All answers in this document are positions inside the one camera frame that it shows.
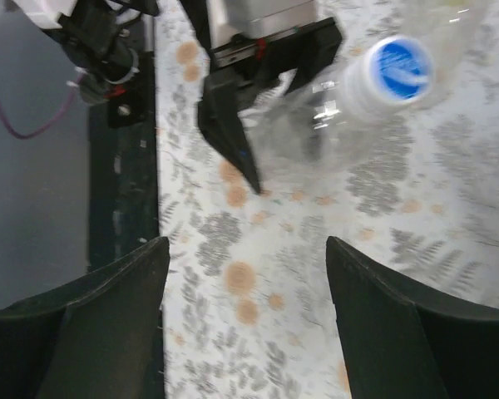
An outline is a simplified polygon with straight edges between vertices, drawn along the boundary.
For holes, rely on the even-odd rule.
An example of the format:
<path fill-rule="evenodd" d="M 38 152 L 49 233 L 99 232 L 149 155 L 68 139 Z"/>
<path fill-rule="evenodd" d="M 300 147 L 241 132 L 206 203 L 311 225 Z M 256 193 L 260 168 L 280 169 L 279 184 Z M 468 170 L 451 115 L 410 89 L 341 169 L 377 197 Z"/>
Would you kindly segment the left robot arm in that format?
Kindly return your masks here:
<path fill-rule="evenodd" d="M 204 139 L 229 161 L 254 192 L 261 178 L 239 112 L 294 73 L 290 90 L 330 66 L 343 35 L 333 17 L 319 18 L 313 1 L 185 1 L 185 14 L 210 60 L 196 121 Z M 124 38 L 130 22 L 155 17 L 155 1 L 21 1 L 18 7 L 78 67 L 85 101 L 117 101 L 138 92 L 140 53 Z"/>

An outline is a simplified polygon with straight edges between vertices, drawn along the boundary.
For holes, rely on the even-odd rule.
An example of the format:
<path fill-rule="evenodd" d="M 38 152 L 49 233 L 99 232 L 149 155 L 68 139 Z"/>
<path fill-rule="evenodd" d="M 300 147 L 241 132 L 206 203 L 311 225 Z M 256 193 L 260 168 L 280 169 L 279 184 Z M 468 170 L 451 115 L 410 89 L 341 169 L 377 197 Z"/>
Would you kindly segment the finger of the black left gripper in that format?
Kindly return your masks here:
<path fill-rule="evenodd" d="M 237 85 L 232 74 L 210 74 L 203 80 L 197 125 L 205 141 L 245 178 L 256 194 L 262 191 L 259 171 L 238 116 Z"/>
<path fill-rule="evenodd" d="M 298 90 L 333 63 L 342 40 L 333 18 L 259 40 L 255 85 L 260 89 L 270 88 L 280 74 L 295 70 L 289 89 Z"/>

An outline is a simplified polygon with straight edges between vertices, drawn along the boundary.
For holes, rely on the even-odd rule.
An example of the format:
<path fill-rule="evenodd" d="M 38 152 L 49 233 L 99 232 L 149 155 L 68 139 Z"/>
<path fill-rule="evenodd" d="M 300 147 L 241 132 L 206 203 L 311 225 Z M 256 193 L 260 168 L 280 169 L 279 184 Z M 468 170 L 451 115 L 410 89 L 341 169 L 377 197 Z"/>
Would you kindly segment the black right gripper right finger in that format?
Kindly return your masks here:
<path fill-rule="evenodd" d="M 326 269 L 352 397 L 499 398 L 499 309 L 419 283 L 336 237 Z"/>

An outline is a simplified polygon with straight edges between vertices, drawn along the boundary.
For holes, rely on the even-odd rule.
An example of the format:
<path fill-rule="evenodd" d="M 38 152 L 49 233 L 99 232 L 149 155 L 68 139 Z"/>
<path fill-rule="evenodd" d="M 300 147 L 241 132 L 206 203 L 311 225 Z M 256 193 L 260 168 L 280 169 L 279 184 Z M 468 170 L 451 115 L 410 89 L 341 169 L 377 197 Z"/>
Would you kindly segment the clear round bottle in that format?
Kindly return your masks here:
<path fill-rule="evenodd" d="M 280 98 L 249 130 L 262 185 L 331 175 L 369 155 L 398 113 L 444 99 L 489 6 L 406 1 L 396 34 Z"/>

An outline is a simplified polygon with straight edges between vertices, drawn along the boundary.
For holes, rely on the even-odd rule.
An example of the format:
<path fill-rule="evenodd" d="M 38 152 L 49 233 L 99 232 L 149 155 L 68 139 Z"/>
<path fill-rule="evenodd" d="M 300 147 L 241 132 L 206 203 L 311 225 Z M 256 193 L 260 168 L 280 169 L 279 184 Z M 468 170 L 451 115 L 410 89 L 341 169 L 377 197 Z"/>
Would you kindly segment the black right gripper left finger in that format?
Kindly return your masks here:
<path fill-rule="evenodd" d="M 162 398 L 170 245 L 0 310 L 0 398 Z"/>

